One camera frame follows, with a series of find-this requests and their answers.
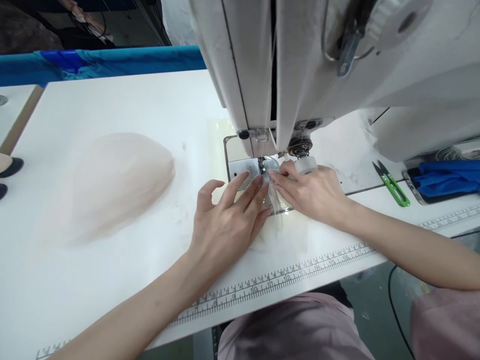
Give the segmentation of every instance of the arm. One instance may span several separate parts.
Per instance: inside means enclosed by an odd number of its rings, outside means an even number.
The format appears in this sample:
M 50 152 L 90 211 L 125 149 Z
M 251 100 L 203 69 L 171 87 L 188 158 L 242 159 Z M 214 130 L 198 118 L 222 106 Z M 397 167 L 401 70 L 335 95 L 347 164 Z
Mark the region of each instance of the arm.
M 192 305 L 247 250 L 270 209 L 260 211 L 268 184 L 258 176 L 236 202 L 248 177 L 244 172 L 226 187 L 219 203 L 210 180 L 198 192 L 193 236 L 188 251 L 146 288 L 108 312 L 51 356 L 58 359 L 135 359 L 183 310 Z
M 272 172 L 275 189 L 302 214 L 363 239 L 399 267 L 440 288 L 480 290 L 480 255 L 432 231 L 376 212 L 345 196 L 335 171 L 299 175 L 293 161 Z

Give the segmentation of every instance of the green scissors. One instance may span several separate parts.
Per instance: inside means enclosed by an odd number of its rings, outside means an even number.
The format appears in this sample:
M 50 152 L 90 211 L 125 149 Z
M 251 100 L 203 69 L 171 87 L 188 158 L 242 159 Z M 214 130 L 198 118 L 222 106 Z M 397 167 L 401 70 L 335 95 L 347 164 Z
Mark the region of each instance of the green scissors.
M 380 175 L 380 178 L 385 183 L 386 188 L 388 189 L 390 194 L 393 196 L 396 203 L 400 205 L 402 208 L 406 208 L 410 206 L 409 198 L 402 191 L 400 186 L 395 181 L 394 177 L 389 173 L 387 168 L 382 164 L 380 160 L 377 160 L 377 162 L 378 162 L 378 166 L 373 161 L 371 163 L 373 164 L 373 167 L 375 168 L 378 175 Z

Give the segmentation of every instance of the floor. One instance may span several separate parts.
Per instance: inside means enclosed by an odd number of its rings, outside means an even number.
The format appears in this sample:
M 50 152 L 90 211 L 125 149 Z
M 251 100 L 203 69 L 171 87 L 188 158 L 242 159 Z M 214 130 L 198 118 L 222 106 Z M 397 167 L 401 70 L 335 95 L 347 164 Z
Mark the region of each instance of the floor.
M 458 239 L 464 245 L 480 253 L 480 234 Z M 389 273 L 394 264 L 383 263 L 364 274 L 341 280 L 348 299 L 353 305 L 355 323 L 360 338 L 373 354 L 375 360 L 410 360 L 407 347 L 400 335 L 388 295 Z M 400 326 L 407 339 L 410 338 L 409 314 L 412 299 L 424 292 L 422 282 L 401 269 L 392 275 L 391 293 Z M 208 360 L 197 351 L 192 336 L 170 344 L 145 351 L 138 360 Z

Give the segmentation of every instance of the pink clothing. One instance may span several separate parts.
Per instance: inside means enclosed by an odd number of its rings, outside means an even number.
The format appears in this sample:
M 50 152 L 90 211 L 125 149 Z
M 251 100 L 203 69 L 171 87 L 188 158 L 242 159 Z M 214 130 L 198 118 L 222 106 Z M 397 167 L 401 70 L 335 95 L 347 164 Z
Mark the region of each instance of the pink clothing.
M 218 360 L 373 358 L 359 338 L 353 310 L 316 292 L 236 318 L 218 344 Z
M 417 360 L 480 359 L 480 291 L 438 289 L 411 310 Z M 232 321 L 218 360 L 373 360 L 352 309 L 330 295 L 308 292 Z
M 410 332 L 417 360 L 480 359 L 480 291 L 436 289 L 416 298 Z

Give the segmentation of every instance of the ruler markings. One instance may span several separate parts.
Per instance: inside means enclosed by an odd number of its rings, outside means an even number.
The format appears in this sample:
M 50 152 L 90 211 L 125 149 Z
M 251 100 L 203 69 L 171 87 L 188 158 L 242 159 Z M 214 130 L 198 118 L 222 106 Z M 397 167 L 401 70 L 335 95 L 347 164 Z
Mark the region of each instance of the ruler markings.
M 477 215 L 480 215 L 480 204 L 417 223 L 416 225 L 428 230 L 437 230 Z M 377 254 L 378 251 L 362 241 L 281 269 L 270 271 L 234 285 L 212 290 L 183 311 L 166 328 L 173 328 L 226 310 Z M 49 357 L 69 341 L 70 340 L 59 342 L 53 346 L 39 349 L 35 360 Z

